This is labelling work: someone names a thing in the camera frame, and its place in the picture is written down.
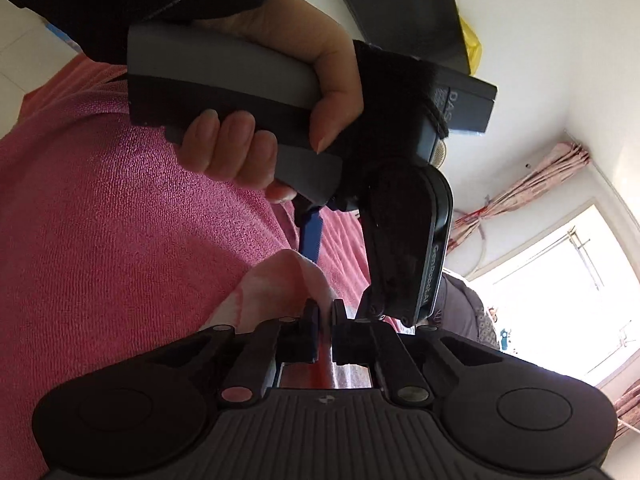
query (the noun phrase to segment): pink curtain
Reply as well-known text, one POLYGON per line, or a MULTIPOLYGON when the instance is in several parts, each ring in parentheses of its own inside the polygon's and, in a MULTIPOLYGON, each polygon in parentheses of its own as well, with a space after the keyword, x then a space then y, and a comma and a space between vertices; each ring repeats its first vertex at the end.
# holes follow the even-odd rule
MULTIPOLYGON (((635 427, 640 422, 640 380, 636 381, 614 404, 616 415, 620 420, 635 427)), ((622 423, 618 423, 616 438, 628 431, 622 423)))
POLYGON ((464 242, 480 225, 481 219, 515 211, 550 189, 562 184, 590 161, 589 152, 573 142, 559 142, 535 170, 507 191, 492 199, 487 206, 456 220, 449 237, 447 252, 464 242))

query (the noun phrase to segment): window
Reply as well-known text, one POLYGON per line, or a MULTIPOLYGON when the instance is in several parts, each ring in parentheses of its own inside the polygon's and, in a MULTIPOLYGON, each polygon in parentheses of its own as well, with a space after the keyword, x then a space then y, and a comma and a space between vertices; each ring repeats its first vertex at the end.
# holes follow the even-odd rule
POLYGON ((596 206, 473 281, 506 352, 596 385, 640 348, 640 284, 596 206))

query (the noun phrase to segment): yellow bag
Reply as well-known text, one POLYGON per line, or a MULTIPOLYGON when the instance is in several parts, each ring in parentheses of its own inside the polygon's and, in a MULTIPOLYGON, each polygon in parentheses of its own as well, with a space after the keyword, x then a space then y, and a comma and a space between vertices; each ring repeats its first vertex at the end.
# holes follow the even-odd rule
POLYGON ((460 17, 460 25, 462 26, 462 37, 465 40, 466 56, 469 60, 469 69, 471 75, 475 74, 480 65, 480 58, 482 57, 482 45, 480 40, 476 36, 475 32, 468 23, 460 17))

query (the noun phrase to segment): pink towel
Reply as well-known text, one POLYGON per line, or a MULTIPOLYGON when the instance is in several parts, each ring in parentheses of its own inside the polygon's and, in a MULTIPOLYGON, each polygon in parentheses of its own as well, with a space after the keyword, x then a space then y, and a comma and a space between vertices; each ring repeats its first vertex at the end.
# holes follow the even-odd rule
MULTIPOLYGON (((129 123, 126 82, 105 83, 123 70, 76 57, 0 141, 2 479, 46 470, 30 429, 46 391, 195 332, 269 256, 300 265, 279 253, 297 245, 291 206, 182 170, 161 130, 129 123)), ((323 294, 355 308, 369 283, 360 225, 322 216, 323 294)))

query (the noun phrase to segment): hand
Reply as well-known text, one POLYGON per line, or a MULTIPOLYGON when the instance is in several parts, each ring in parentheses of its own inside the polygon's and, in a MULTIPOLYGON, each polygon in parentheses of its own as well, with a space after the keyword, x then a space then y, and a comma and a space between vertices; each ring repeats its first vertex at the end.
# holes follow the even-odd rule
MULTIPOLYGON (((322 99, 311 112, 309 141, 325 150, 363 109, 362 88, 353 41, 334 20, 304 0, 267 0, 258 9, 195 25, 232 34, 308 62, 318 74, 322 99)), ((191 123, 177 150, 187 170, 213 180, 233 180, 249 189, 265 189, 271 202, 284 202, 295 192, 274 181, 276 137, 255 132, 248 112, 235 112, 222 125, 213 110, 191 123)))

